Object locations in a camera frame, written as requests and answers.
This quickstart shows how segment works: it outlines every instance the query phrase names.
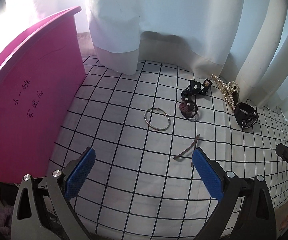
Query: screw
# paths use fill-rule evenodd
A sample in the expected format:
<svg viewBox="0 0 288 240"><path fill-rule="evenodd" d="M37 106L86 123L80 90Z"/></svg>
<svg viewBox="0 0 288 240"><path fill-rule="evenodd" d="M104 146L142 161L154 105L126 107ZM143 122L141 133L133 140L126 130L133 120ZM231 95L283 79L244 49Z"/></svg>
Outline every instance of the screw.
<svg viewBox="0 0 288 240"><path fill-rule="evenodd" d="M258 180L258 181L264 181L264 177L263 177L262 175L258 175L258 176L257 176L257 180Z"/></svg>
<svg viewBox="0 0 288 240"><path fill-rule="evenodd" d="M26 180L29 180L31 178L31 175L29 175L29 174L26 174L25 176L24 176L24 180L26 181Z"/></svg>
<svg viewBox="0 0 288 240"><path fill-rule="evenodd" d="M59 171L59 170L53 172L53 176L54 176L54 177L58 177L58 176L60 176L61 174L62 174L62 172Z"/></svg>
<svg viewBox="0 0 288 240"><path fill-rule="evenodd" d="M228 172L226 172L226 176L228 176L229 178L234 178L235 174L232 171L228 171Z"/></svg>

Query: bangle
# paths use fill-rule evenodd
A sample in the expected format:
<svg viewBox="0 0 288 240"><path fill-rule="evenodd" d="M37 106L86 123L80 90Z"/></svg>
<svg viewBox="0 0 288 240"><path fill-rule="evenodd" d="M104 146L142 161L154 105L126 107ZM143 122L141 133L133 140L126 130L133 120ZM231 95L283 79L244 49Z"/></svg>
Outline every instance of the bangle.
<svg viewBox="0 0 288 240"><path fill-rule="evenodd" d="M154 127L153 125L151 125L149 122L148 122L148 120L147 120L147 118L146 118L146 113L149 111L149 110L154 110L154 109L156 109L157 111L162 111L164 114L165 114L165 116L167 117L167 119L168 119L168 124L167 124L167 126L165 127L165 128L157 128L157 127ZM169 126L170 126L170 124L171 124L171 120L170 120L170 117L168 116L168 114L164 111L164 110L162 110L161 108L154 108L154 107L151 107L151 108L149 108L149 109L147 109L146 111L145 111L145 113L144 113L144 119L145 119L145 122L150 126L150 127L152 127L154 130L157 130L157 131L165 131L165 130L167 130L168 128L169 128Z"/></svg>

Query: blue gripper pad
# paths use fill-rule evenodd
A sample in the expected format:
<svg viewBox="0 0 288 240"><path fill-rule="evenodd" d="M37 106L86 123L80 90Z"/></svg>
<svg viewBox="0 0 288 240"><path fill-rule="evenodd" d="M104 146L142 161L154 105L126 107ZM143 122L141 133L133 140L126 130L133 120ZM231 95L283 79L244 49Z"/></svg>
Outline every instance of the blue gripper pad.
<svg viewBox="0 0 288 240"><path fill-rule="evenodd" d="M66 180L64 198L70 200L71 198L77 197L78 192L95 163L95 157L94 149L90 148L78 162Z"/></svg>
<svg viewBox="0 0 288 240"><path fill-rule="evenodd" d="M194 150L192 161L208 193L220 202L224 196L222 181L199 149Z"/></svg>

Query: curtain fold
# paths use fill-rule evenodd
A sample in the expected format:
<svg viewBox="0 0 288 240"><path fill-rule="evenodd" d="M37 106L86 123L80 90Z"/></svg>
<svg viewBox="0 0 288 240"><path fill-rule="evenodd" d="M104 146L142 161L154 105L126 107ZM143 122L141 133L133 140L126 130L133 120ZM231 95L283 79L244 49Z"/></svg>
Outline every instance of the curtain fold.
<svg viewBox="0 0 288 240"><path fill-rule="evenodd" d="M0 0L0 52L57 11L75 15L82 54L132 75L138 60L235 80L240 100L288 118L288 0Z"/></svg>

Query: clear ring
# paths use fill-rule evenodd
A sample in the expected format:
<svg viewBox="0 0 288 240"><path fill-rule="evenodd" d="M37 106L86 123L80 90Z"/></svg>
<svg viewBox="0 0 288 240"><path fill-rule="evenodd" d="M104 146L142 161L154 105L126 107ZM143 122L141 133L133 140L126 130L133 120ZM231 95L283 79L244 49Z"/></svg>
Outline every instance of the clear ring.
<svg viewBox="0 0 288 240"><path fill-rule="evenodd" d="M168 119L168 124L167 124L167 126L165 127L165 128L157 128L157 127L154 127L153 125L151 125L149 122L148 122L148 120L147 120L147 118L146 118L146 113L149 111L149 110L151 110L151 109L156 109L157 111L162 111L164 114L165 114L165 116L167 117L167 119ZM161 108L155 108L155 107L151 107L151 108L149 108L149 109L147 109L146 111L145 111L145 113L144 113L144 119L145 119L145 122L150 126L150 127L152 127L154 130L157 130L157 131L165 131L165 130L167 130L168 128L169 128L169 126L170 126L170 124L171 124L171 120L170 120L170 117L168 116L168 113L167 112L165 112L164 110L162 110Z"/></svg>

